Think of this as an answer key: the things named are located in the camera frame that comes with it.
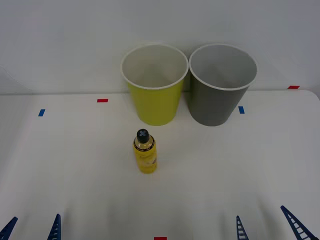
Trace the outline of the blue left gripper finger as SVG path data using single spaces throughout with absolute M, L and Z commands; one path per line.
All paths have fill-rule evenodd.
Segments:
M 14 216 L 8 224 L 0 231 L 0 240 L 8 240 L 16 223 L 18 221 L 18 218 Z
M 61 240 L 61 216 L 57 214 L 47 240 Z

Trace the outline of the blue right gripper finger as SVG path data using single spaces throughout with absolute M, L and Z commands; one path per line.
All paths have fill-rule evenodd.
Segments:
M 238 215 L 236 216 L 236 233 L 238 240 L 249 240 L 242 221 Z
M 319 240 L 284 205 L 280 208 L 297 240 Z

